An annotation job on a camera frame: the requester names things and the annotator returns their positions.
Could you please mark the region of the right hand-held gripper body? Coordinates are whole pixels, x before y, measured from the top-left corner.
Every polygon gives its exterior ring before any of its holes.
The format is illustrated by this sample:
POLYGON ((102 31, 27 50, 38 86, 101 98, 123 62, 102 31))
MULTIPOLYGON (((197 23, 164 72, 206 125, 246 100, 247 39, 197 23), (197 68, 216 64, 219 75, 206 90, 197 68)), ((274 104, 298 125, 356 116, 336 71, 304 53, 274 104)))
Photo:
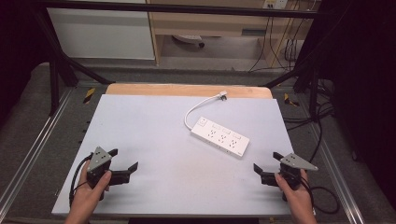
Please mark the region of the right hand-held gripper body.
POLYGON ((290 153, 280 161, 279 174, 286 180, 292 190, 307 186, 301 176, 302 170, 317 171, 318 167, 300 156, 290 153))

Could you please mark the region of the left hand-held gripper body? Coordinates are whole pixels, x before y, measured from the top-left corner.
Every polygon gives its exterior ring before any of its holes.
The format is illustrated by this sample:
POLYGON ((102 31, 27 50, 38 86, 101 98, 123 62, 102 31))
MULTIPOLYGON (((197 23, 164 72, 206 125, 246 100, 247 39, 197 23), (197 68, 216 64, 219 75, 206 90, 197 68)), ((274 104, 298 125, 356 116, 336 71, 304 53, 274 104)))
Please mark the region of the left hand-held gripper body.
POLYGON ((87 181, 92 189, 96 187, 101 177, 108 170, 111 159, 112 156, 101 147, 97 147, 92 153, 92 158, 87 168, 87 181))

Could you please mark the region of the person's right hand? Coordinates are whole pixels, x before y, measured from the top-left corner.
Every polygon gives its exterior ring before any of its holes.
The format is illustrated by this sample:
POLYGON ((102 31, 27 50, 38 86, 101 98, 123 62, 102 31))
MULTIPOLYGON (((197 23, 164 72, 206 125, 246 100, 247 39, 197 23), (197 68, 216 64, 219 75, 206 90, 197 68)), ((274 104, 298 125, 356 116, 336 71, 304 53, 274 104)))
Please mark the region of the person's right hand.
POLYGON ((275 174, 276 182, 284 192, 290 207, 291 217, 314 217, 311 196, 305 187, 292 190, 286 180, 275 174))

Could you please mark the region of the person's left hand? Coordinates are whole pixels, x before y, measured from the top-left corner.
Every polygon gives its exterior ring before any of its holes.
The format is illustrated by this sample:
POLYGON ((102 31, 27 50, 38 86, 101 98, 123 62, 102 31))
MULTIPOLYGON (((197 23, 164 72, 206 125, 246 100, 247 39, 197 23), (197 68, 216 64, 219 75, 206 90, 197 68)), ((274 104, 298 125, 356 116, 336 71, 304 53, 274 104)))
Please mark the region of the person's left hand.
POLYGON ((78 181, 79 187, 76 190, 75 198, 72 202, 68 216, 90 218, 100 201, 102 193, 108 189, 111 176, 112 173, 110 171, 106 171, 97 183, 96 187, 92 189, 86 182, 86 171, 83 171, 78 181))

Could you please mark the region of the white table cover board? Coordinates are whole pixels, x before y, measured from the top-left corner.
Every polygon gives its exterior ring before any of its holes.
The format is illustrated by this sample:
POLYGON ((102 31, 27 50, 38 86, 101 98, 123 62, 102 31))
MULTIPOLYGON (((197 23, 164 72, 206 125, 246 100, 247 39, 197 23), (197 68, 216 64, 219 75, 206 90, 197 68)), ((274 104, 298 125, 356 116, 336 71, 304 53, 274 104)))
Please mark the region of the white table cover board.
POLYGON ((113 186, 95 209, 115 217, 267 217, 289 208, 275 187, 264 186, 256 163, 275 172, 273 152, 292 146, 274 99, 110 95, 101 97, 76 159, 96 147, 118 149, 111 167, 138 163, 130 182, 113 186), (205 117, 250 139, 236 158, 189 131, 205 117))

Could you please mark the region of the white power strip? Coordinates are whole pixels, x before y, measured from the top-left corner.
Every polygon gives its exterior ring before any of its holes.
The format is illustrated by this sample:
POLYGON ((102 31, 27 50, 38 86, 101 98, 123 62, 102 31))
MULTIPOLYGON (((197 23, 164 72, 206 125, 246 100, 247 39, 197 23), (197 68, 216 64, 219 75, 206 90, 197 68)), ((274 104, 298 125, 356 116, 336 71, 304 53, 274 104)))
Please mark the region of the white power strip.
POLYGON ((250 139, 225 128, 216 122, 200 117, 191 129, 191 134, 209 145, 237 158, 245 154, 250 139))

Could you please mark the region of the wooden table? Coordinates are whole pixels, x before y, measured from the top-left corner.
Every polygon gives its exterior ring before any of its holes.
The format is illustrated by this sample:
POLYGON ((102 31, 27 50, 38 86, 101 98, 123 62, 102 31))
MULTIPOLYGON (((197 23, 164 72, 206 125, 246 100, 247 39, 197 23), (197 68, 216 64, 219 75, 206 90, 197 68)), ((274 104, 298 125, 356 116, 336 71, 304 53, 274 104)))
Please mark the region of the wooden table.
POLYGON ((273 94, 268 88, 238 85, 113 83, 107 87, 106 94, 209 97, 221 91, 226 91, 230 98, 273 98, 273 94))

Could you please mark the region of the black curtain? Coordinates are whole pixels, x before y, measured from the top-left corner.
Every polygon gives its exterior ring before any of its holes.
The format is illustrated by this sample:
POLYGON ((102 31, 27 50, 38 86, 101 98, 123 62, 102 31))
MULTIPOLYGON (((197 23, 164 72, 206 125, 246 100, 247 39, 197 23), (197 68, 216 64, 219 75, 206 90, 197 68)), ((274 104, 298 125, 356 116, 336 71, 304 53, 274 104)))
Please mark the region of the black curtain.
POLYGON ((0 0, 0 123, 48 56, 29 0, 0 0))
POLYGON ((339 29, 320 74, 354 149, 396 208, 396 0, 322 0, 339 29))

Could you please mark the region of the white cabinet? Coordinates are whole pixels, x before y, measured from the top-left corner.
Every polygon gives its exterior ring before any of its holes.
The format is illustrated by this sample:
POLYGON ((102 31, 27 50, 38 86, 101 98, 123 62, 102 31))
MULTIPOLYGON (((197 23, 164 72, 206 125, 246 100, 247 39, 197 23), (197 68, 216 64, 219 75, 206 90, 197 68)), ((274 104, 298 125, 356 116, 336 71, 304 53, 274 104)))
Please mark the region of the white cabinet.
POLYGON ((147 12, 49 8, 63 51, 72 58, 155 58, 147 12))

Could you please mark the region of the grey power strip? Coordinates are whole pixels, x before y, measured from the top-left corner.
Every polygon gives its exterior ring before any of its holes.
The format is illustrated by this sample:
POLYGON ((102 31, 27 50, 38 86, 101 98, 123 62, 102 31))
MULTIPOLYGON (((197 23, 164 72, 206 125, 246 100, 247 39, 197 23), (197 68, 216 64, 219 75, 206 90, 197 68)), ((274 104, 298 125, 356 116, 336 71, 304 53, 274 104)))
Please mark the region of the grey power strip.
POLYGON ((174 38, 178 41, 197 45, 199 48, 203 48, 205 43, 199 35, 174 35, 174 38))

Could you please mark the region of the wooden shelf desk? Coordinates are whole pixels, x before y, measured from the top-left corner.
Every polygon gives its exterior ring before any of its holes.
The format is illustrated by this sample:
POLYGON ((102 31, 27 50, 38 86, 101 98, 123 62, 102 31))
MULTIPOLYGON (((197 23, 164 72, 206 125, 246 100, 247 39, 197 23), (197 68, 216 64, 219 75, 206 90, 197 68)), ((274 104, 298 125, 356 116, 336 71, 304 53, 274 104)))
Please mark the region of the wooden shelf desk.
MULTIPOLYGON (((264 0, 146 0, 149 4, 211 7, 263 8, 264 0)), ((318 0, 288 0, 284 9, 314 11, 318 0)), ((257 37, 265 61, 271 67, 280 65, 282 45, 288 39, 303 40, 312 21, 293 18, 245 17, 208 14, 148 14, 155 35, 203 35, 257 37)))

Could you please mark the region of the aluminium floor rail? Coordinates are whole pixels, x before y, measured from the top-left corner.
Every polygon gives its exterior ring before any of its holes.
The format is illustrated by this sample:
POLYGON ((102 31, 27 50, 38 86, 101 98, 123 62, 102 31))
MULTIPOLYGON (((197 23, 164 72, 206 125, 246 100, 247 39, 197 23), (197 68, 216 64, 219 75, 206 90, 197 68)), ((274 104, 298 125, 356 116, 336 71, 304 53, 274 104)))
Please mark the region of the aluminium floor rail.
POLYGON ((21 186, 35 165, 74 88, 66 88, 52 115, 40 112, 38 101, 23 100, 0 130, 0 223, 14 203, 21 186))
POLYGON ((321 131, 317 123, 310 124, 313 135, 318 140, 318 151, 328 170, 330 179, 334 185, 335 191, 338 195, 341 205, 344 208, 346 216, 350 224, 364 224, 364 218, 361 210, 357 206, 350 188, 344 179, 340 168, 330 152, 330 148, 324 137, 320 137, 321 131))

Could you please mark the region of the white wall socket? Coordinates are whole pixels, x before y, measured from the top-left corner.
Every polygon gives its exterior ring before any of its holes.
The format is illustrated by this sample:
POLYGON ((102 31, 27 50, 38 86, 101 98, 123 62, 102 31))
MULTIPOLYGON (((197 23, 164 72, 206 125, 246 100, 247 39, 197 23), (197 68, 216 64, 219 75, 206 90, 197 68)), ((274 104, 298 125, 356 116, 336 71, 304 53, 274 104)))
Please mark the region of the white wall socket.
POLYGON ((288 3, 288 0, 264 0, 263 8, 267 9, 284 9, 288 3))

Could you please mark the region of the black metal frame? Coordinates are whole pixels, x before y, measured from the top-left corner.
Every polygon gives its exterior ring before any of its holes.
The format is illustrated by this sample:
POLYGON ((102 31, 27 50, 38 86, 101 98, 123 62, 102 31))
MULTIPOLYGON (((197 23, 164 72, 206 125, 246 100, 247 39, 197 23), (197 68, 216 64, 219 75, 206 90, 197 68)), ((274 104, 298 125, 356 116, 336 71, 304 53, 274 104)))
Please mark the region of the black metal frame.
POLYGON ((47 21, 43 14, 47 8, 88 9, 107 11, 133 11, 155 13, 184 13, 184 14, 208 14, 227 16, 249 17, 273 17, 273 18, 298 18, 298 19, 321 19, 328 13, 318 11, 295 11, 285 9, 256 9, 248 7, 211 7, 211 6, 188 6, 169 4, 140 4, 140 3, 117 3, 97 1, 70 1, 70 0, 34 0, 30 3, 32 14, 40 27, 42 34, 49 45, 50 85, 51 85, 51 111, 53 114, 59 106, 57 75, 69 86, 76 86, 78 79, 73 71, 76 68, 88 77, 101 84, 112 84, 111 80, 100 77, 82 64, 67 56, 58 41, 55 31, 51 29, 52 23, 47 21))

